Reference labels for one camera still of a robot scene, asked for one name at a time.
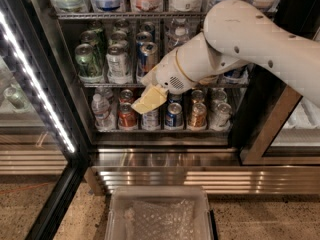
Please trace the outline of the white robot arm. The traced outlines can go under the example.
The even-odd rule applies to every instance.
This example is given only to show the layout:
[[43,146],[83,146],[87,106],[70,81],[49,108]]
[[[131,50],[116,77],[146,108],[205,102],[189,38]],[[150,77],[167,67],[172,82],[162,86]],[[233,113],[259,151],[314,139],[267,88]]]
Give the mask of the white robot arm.
[[320,105],[320,44],[291,34],[242,0],[224,0],[206,14],[203,31],[174,48],[142,79],[132,108],[144,114],[201,80],[259,65],[315,105]]

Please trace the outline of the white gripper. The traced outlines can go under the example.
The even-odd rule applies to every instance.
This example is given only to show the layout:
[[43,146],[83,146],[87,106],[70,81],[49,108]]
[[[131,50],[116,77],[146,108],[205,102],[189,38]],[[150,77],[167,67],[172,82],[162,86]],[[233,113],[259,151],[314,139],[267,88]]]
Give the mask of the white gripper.
[[142,79],[147,86],[141,97],[131,107],[139,114],[145,114],[159,108],[167,101],[168,91],[172,94],[182,94],[197,85],[180,66],[175,48],[166,54]]

